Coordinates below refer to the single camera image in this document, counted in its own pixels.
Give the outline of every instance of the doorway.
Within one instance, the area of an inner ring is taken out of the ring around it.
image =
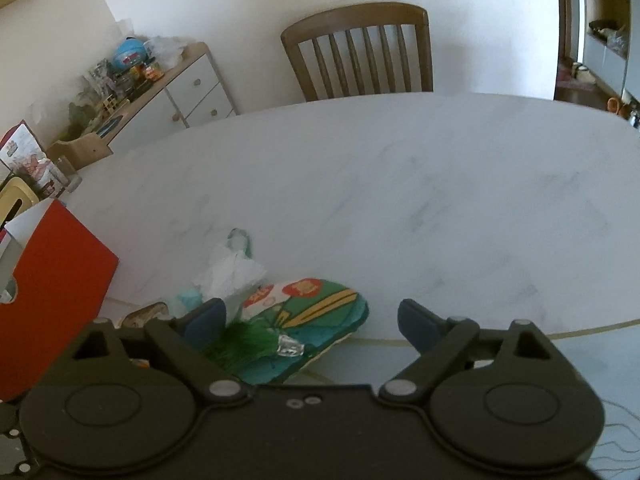
[[[558,0],[559,44],[558,74],[554,100],[607,109],[609,96],[595,83],[575,77],[575,63],[581,63],[586,33],[585,0]]]

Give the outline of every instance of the small container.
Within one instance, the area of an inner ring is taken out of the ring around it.
[[[142,64],[136,65],[136,66],[132,66],[129,69],[129,75],[133,78],[133,82],[134,84],[138,84],[144,80],[146,80],[145,77],[145,68]]]
[[[162,69],[160,68],[160,64],[155,57],[148,59],[144,65],[145,77],[150,81],[158,81],[164,77],[164,73],[162,73]]]
[[[37,178],[35,187],[43,198],[57,198],[65,189],[66,177],[46,157],[37,161],[37,167],[32,178],[34,180]]]
[[[71,164],[71,162],[69,162],[66,156],[63,155],[56,161],[56,169],[67,180],[65,184],[66,191],[68,191],[69,193],[72,193],[76,190],[76,188],[78,188],[78,186],[80,186],[80,183],[82,182],[82,177],[78,175],[76,168],[73,167],[73,165]]]
[[[113,115],[118,109],[118,101],[115,97],[108,97],[102,102],[102,106],[109,115]]]
[[[116,96],[118,97],[118,101],[126,99],[133,91],[134,86],[133,78],[128,72],[120,74],[116,78]]]
[[[635,110],[631,110],[631,113],[629,114],[629,124],[634,128],[636,127],[636,124],[638,124],[638,112]]]

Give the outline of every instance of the chair backrest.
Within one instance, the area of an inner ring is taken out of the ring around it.
[[[398,47],[400,51],[400,63],[402,67],[402,79],[404,80],[404,90],[412,91],[410,64],[407,54],[406,42],[402,25],[413,25],[418,48],[418,61],[420,64],[420,85],[423,92],[433,92],[433,65],[431,62],[431,37],[429,34],[429,17],[427,11],[421,7],[409,4],[394,2],[381,2],[372,4],[359,4],[339,9],[326,10],[319,14],[309,16],[291,25],[282,33],[282,44],[293,67],[300,87],[307,101],[318,101],[318,92],[314,87],[311,74],[306,65],[305,58],[300,49],[300,44],[311,40],[318,60],[318,68],[329,99],[336,97],[332,88],[331,78],[322,54],[322,49],[318,41],[323,36],[328,36],[332,55],[335,63],[337,78],[340,83],[342,95],[351,95],[348,85],[344,63],[340,55],[340,49],[336,41],[336,33],[344,32],[346,43],[351,58],[354,79],[359,95],[365,94],[364,78],[362,67],[358,59],[357,50],[353,41],[351,31],[361,29],[364,38],[364,46],[367,53],[367,64],[369,66],[373,91],[376,94],[382,92],[380,77],[376,57],[374,55],[368,27],[377,27],[382,44],[382,54],[385,65],[386,78],[390,92],[398,91],[396,76],[392,62],[391,50],[385,30],[385,25],[395,26],[398,35]]]

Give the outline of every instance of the oval table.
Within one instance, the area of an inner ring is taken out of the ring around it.
[[[417,356],[403,298],[486,328],[531,319],[605,401],[590,465],[638,477],[640,142],[620,118],[495,95],[348,98],[186,130],[82,176],[68,206],[120,257],[102,316],[181,290],[243,228],[273,280],[369,301],[357,337],[295,380],[398,373]]]

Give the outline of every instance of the orange box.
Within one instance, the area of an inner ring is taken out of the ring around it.
[[[117,265],[75,216],[51,203],[14,269],[14,300],[0,304],[0,399],[31,388],[95,319]]]

